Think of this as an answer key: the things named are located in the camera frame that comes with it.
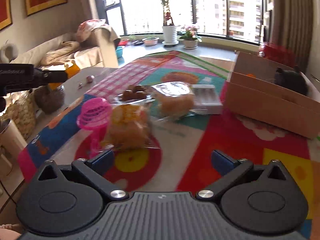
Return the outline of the pink plastic mesh scoop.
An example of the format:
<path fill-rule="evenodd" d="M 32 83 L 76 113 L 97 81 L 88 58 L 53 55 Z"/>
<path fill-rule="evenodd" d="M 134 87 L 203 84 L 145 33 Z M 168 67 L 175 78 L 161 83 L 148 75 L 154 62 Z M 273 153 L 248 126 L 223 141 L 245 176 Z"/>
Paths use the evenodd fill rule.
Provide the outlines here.
<path fill-rule="evenodd" d="M 92 98 L 86 101 L 77 117 L 76 124 L 80 129 L 91 131 L 90 157 L 96 156 L 100 150 L 100 138 L 103 137 L 110 122 L 112 105 L 104 98 Z"/>

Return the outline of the packaged bread front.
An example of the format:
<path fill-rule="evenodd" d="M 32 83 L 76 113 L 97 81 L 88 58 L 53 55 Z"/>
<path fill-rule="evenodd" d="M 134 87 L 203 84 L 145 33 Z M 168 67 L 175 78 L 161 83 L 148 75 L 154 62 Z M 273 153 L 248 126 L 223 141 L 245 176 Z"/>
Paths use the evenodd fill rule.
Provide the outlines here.
<path fill-rule="evenodd" d="M 114 106 L 104 143 L 117 150 L 158 148 L 151 138 L 149 108 L 134 104 Z"/>

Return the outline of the tray of brown balls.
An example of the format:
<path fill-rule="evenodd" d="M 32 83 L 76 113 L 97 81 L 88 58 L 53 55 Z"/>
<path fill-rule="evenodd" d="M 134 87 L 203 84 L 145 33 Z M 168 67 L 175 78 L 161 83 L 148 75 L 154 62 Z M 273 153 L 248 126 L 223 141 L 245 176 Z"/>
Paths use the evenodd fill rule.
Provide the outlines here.
<path fill-rule="evenodd" d="M 142 105 L 151 103 L 155 99 L 150 93 L 149 87 L 144 85 L 130 85 L 121 94 L 114 97 L 112 103 L 114 105 L 134 104 Z"/>

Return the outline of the packaged bread with label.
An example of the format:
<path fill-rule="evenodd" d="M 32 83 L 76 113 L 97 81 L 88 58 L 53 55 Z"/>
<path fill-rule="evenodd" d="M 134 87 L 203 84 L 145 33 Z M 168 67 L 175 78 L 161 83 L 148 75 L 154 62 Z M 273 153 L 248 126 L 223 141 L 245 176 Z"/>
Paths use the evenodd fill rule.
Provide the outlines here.
<path fill-rule="evenodd" d="M 188 83 L 170 81 L 153 85 L 150 89 L 162 118 L 177 120 L 195 106 L 195 94 Z"/>

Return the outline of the black plush toy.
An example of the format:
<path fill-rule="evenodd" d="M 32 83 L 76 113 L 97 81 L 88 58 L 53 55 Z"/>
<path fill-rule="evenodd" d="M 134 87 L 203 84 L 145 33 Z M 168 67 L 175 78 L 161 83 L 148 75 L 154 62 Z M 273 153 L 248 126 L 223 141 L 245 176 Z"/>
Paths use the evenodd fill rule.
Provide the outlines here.
<path fill-rule="evenodd" d="M 283 70 L 283 68 L 277 68 L 274 75 L 274 84 L 304 96 L 308 94 L 308 86 L 298 69 Z"/>

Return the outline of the colourful cartoon play mat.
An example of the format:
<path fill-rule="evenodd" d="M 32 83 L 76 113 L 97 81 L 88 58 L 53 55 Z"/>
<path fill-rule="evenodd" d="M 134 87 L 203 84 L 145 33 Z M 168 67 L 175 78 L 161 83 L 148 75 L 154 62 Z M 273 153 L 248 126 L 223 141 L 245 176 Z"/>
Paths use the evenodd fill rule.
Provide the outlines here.
<path fill-rule="evenodd" d="M 172 51 L 136 59 L 97 81 L 88 91 L 70 88 L 70 106 L 37 133 L 18 156 L 25 180 L 30 181 L 47 159 L 68 164 L 88 156 L 90 133 L 76 124 L 85 101 L 112 101 L 127 85 L 155 85 L 171 72 L 194 74 L 199 84 L 214 85 L 224 98 L 227 72 L 218 74 L 218 70 L 218 66 Z M 105 173 L 107 180 L 127 191 L 196 192 L 220 177 L 211 165 L 215 149 L 256 164 L 279 159 L 308 200 L 309 213 L 301 234 L 319 239 L 319 138 L 310 140 L 228 109 L 220 115 L 190 115 L 175 122 L 161 121 L 157 114 L 158 108 L 152 106 L 152 148 L 118 152 L 114 165 Z"/>

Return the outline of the beige sofa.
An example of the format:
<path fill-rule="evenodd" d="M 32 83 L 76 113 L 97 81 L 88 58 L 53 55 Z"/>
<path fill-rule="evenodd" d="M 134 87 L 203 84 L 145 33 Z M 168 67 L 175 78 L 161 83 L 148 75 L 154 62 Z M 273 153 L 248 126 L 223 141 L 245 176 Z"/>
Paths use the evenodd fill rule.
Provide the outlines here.
<path fill-rule="evenodd" d="M 61 70 L 76 64 L 79 68 L 118 68 L 116 48 L 120 36 L 105 20 L 82 22 L 76 33 L 66 33 L 17 55 L 11 63 L 33 64 L 43 69 Z"/>

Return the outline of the pink cardboard storage box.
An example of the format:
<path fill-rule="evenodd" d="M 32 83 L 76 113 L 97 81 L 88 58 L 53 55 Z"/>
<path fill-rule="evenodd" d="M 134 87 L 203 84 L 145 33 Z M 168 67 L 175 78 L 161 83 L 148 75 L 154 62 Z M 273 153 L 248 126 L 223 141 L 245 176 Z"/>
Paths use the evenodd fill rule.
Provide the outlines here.
<path fill-rule="evenodd" d="M 307 95 L 274 83 L 288 66 L 239 52 L 226 83 L 223 105 L 230 111 L 313 139 L 319 135 L 319 91 L 306 79 Z"/>

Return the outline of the blue plastic basin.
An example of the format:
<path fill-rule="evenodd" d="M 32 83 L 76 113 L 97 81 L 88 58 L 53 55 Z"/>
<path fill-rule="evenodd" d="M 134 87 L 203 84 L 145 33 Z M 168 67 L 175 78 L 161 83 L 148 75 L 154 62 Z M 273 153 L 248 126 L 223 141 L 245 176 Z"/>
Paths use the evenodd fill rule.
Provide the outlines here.
<path fill-rule="evenodd" d="M 125 48 L 124 46 L 117 46 L 117 48 L 116 48 L 116 56 L 117 56 L 118 59 L 123 56 L 123 49 L 124 48 Z"/>

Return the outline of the red plastic basin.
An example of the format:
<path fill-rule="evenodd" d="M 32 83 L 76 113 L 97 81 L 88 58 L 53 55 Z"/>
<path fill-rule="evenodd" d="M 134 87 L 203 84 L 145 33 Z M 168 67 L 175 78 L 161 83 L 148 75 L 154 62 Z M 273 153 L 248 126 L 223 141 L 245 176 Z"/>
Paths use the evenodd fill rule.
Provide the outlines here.
<path fill-rule="evenodd" d="M 129 39 L 124 39 L 124 40 L 121 40 L 118 44 L 118 46 L 127 46 L 129 44 Z"/>

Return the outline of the red round stool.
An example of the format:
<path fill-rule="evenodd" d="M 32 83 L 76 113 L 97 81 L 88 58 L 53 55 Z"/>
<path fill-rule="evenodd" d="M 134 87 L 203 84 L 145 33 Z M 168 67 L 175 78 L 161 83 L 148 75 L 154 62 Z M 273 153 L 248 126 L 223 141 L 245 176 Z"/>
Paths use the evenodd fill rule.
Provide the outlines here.
<path fill-rule="evenodd" d="M 259 56 L 291 68 L 296 65 L 295 55 L 292 51 L 270 42 L 264 42 L 260 45 Z"/>

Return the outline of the pink flower pot plant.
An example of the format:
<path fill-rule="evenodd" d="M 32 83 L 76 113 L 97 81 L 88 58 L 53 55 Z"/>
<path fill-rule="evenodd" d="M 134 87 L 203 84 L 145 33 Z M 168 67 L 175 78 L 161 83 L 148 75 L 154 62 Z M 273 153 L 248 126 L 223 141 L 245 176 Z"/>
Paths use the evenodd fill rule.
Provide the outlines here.
<path fill-rule="evenodd" d="M 182 41 L 185 49 L 196 49 L 200 42 L 201 38 L 198 36 L 198 28 L 194 25 L 184 28 L 184 32 L 179 38 Z"/>

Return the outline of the small pot with sprouts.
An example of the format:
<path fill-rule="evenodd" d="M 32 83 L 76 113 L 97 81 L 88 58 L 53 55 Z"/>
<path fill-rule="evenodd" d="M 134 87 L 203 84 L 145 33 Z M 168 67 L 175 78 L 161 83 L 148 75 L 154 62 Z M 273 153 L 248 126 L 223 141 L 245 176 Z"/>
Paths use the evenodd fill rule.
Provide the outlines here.
<path fill-rule="evenodd" d="M 158 44 L 158 41 L 159 41 L 159 37 L 147 37 L 147 38 L 144 38 L 142 39 L 143 43 L 144 43 L 144 46 L 155 46 Z"/>

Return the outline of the beige curtain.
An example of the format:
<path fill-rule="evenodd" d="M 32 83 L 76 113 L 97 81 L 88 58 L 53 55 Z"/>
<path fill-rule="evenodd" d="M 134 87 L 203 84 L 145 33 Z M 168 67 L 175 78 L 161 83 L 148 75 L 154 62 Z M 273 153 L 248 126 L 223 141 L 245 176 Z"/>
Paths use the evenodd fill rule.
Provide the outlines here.
<path fill-rule="evenodd" d="M 312 0 L 273 0 L 269 42 L 290 50 L 306 72 L 313 29 Z"/>

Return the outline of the tall plant in white pot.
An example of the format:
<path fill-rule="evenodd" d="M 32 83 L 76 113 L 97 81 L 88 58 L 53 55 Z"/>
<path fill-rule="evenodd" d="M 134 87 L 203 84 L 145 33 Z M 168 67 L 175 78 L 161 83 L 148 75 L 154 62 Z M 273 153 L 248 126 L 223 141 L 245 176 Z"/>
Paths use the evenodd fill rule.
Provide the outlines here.
<path fill-rule="evenodd" d="M 170 11 L 170 0 L 161 0 L 163 7 L 163 44 L 165 46 L 178 45 L 177 29 Z"/>

